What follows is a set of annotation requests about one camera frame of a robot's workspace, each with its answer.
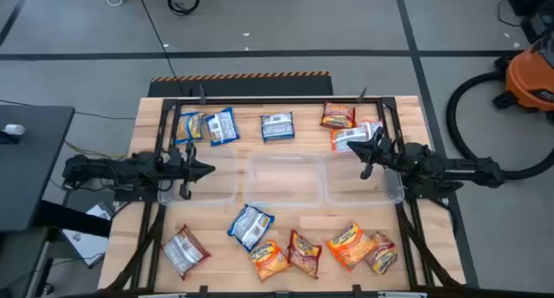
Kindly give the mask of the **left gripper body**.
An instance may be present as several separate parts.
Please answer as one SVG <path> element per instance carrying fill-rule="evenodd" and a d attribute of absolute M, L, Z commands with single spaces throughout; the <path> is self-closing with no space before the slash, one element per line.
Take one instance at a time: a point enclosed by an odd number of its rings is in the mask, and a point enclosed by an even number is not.
<path fill-rule="evenodd" d="M 168 174 L 168 179 L 183 180 L 179 189 L 179 195 L 182 199 L 191 199 L 190 182 L 192 182 L 192 174 L 190 163 L 194 156 L 195 146 L 193 143 L 188 142 L 185 144 L 183 151 L 173 146 L 169 150 L 169 158 L 165 162 L 164 169 L 165 173 Z"/>

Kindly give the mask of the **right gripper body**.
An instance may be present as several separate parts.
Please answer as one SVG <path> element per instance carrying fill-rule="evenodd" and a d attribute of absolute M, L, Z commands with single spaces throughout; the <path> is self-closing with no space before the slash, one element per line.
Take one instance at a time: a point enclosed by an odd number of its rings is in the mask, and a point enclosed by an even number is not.
<path fill-rule="evenodd" d="M 379 127 L 373 137 L 373 151 L 370 163 L 360 173 L 361 179 L 368 179 L 373 171 L 373 165 L 379 164 L 382 167 L 390 168 L 395 172 L 406 173 L 406 165 L 402 163 L 401 154 L 395 151 L 395 141 L 384 136 L 384 129 Z"/>

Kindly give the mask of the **blue Maruchan ramen pack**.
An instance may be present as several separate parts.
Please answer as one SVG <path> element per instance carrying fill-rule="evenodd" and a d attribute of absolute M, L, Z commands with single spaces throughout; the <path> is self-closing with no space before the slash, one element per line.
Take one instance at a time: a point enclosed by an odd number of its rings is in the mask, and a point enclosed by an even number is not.
<path fill-rule="evenodd" d="M 176 144 L 184 144 L 196 140 L 203 139 L 203 121 L 205 113 L 203 112 L 188 112 L 181 113 L 178 118 Z"/>
<path fill-rule="evenodd" d="M 218 113 L 209 115 L 206 121 L 211 146 L 228 144 L 240 138 L 232 107 L 226 107 Z"/>
<path fill-rule="evenodd" d="M 293 139 L 293 113 L 261 115 L 261 137 L 264 142 L 275 139 Z"/>
<path fill-rule="evenodd" d="M 245 204 L 229 226 L 227 234 L 234 237 L 247 252 L 251 252 L 273 222 L 273 215 Z"/>

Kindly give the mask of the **red Maruchan beef ramen pack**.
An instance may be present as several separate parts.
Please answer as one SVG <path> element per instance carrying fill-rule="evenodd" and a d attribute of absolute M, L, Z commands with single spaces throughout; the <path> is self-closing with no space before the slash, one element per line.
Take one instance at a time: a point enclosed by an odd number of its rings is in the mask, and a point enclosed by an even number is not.
<path fill-rule="evenodd" d="M 291 230 L 287 261 L 310 277 L 317 279 L 322 246 L 309 242 L 297 230 Z"/>
<path fill-rule="evenodd" d="M 211 257 L 186 224 L 164 244 L 163 251 L 182 280 L 189 270 Z"/>
<path fill-rule="evenodd" d="M 353 128 L 356 125 L 356 108 L 331 102 L 324 104 L 320 125 L 331 129 Z"/>
<path fill-rule="evenodd" d="M 395 243 L 386 235 L 376 232 L 370 237 L 370 252 L 365 257 L 366 264 L 377 274 L 384 275 L 397 260 Z"/>

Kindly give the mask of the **clear plastic bin with label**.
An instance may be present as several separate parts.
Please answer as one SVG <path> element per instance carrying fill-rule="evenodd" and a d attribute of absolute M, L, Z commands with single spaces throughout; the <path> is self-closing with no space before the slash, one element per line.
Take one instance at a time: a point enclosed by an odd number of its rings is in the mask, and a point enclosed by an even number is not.
<path fill-rule="evenodd" d="M 245 168 L 243 199 L 261 208 L 319 208 L 323 204 L 320 157 L 252 153 Z"/>

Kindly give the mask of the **black hazard-striped floor mat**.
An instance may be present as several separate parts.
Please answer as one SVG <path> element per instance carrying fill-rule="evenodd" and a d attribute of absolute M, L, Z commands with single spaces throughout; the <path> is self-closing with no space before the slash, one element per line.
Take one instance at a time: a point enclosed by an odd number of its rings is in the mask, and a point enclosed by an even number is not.
<path fill-rule="evenodd" d="M 328 71 L 290 71 L 154 77 L 148 96 L 199 97 L 202 90 L 206 97 L 333 95 Z"/>

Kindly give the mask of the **black floor beam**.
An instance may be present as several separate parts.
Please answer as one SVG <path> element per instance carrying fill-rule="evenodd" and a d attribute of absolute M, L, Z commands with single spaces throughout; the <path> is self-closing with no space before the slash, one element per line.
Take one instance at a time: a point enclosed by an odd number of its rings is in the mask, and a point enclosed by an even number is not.
<path fill-rule="evenodd" d="M 41 201 L 33 220 L 35 227 L 52 227 L 73 230 L 94 236 L 109 237 L 111 221 L 102 217 L 88 215 L 68 207 Z"/>

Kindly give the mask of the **grey flat device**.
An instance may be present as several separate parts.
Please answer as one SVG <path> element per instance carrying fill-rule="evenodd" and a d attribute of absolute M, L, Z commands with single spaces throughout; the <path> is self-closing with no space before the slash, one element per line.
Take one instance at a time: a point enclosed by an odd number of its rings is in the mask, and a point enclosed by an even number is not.
<path fill-rule="evenodd" d="M 64 229 L 62 234 L 77 251 L 84 263 L 93 268 L 106 253 L 108 238 Z"/>

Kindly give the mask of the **black desk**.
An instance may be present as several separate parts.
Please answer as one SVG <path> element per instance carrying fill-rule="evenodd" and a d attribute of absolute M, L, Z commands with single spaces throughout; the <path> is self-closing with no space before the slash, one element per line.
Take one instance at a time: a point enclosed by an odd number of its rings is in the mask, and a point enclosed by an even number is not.
<path fill-rule="evenodd" d="M 0 232 L 34 222 L 73 117 L 72 107 L 0 105 L 0 131 L 24 127 L 18 143 L 0 144 Z"/>

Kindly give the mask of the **orange shop vacuum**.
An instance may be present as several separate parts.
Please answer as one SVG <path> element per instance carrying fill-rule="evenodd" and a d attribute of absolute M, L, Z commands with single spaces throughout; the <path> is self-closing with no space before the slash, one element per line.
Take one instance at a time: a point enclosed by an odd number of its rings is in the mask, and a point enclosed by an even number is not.
<path fill-rule="evenodd" d="M 506 91 L 493 99 L 498 109 L 518 105 L 530 112 L 545 113 L 554 123 L 554 30 L 512 58 L 495 61 Z"/>

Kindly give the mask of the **black case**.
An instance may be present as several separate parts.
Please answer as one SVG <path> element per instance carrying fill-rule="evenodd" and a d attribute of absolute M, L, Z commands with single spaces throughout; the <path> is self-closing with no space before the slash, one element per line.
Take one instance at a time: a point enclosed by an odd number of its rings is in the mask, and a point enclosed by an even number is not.
<path fill-rule="evenodd" d="M 534 43 L 554 29 L 554 13 L 543 12 L 530 16 L 521 23 L 521 29 L 527 41 Z"/>

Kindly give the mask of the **black metal table frame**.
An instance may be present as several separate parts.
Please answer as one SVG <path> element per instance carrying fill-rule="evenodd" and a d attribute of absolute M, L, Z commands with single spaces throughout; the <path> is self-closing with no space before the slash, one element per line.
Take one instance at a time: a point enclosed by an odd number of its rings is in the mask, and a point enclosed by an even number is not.
<path fill-rule="evenodd" d="M 429 144 L 428 130 L 423 118 L 423 111 L 417 96 L 396 96 L 397 112 L 400 127 L 406 141 Z M 129 153 L 150 151 L 157 141 L 158 128 L 162 113 L 163 101 L 175 98 L 141 98 L 138 105 L 137 118 L 134 123 Z M 342 99 L 356 99 L 353 96 L 323 98 L 316 97 L 215 97 L 207 99 L 206 105 L 197 105 L 197 99 L 186 99 L 188 109 L 206 107 L 207 110 L 216 110 L 216 107 L 236 107 L 235 114 L 242 121 L 239 126 L 241 139 L 231 143 L 239 156 L 239 177 L 244 177 L 243 168 L 252 151 L 261 151 L 267 146 L 271 150 L 287 150 L 285 142 L 277 145 L 264 145 L 260 138 L 260 129 L 254 129 L 255 114 L 274 112 L 278 108 L 293 110 L 299 114 L 299 129 L 295 129 L 297 136 L 294 142 L 298 145 L 298 152 L 323 152 L 328 147 L 329 133 L 324 133 L 319 125 L 324 101 L 339 102 Z M 235 239 L 227 235 L 226 230 L 243 206 L 242 190 L 237 194 L 234 204 L 223 207 L 171 207 L 165 212 L 164 230 L 162 238 L 172 236 L 175 231 L 187 224 L 193 234 L 205 243 L 212 257 L 207 262 L 187 273 L 184 281 L 169 264 L 164 255 L 159 255 L 156 270 L 154 290 L 156 292 L 187 292 L 198 293 L 201 286 L 208 286 L 208 294 L 245 292 L 238 294 L 246 296 L 254 292 L 278 292 L 279 295 L 289 293 L 315 293 L 350 291 L 352 285 L 360 285 L 363 291 L 384 291 L 409 289 L 409 277 L 406 270 L 406 259 L 403 256 L 403 247 L 399 245 L 401 231 L 397 220 L 396 207 L 385 205 L 381 207 L 359 207 L 352 209 L 270 209 L 276 216 L 276 223 L 265 235 L 274 239 L 279 245 L 288 243 L 290 229 L 303 233 L 310 241 L 321 241 L 324 244 L 324 258 L 320 264 L 319 279 L 314 280 L 298 269 L 287 269 L 284 272 L 260 282 L 254 272 L 251 260 L 247 259 L 245 249 L 240 247 Z M 459 283 L 469 283 L 461 265 L 460 254 L 452 229 L 452 220 L 447 210 L 427 200 L 419 200 L 418 207 L 422 219 L 425 240 L 430 251 L 449 273 Z M 125 207 L 114 218 L 105 259 L 100 274 L 98 289 L 106 288 L 123 270 L 129 262 L 132 252 L 137 248 L 140 225 L 144 214 L 145 203 L 132 203 Z M 398 262 L 384 275 L 370 272 L 365 263 L 348 272 L 334 259 L 325 241 L 332 234 L 338 233 L 350 220 L 355 221 L 363 229 L 370 232 L 382 231 L 393 238 L 401 254 Z"/>

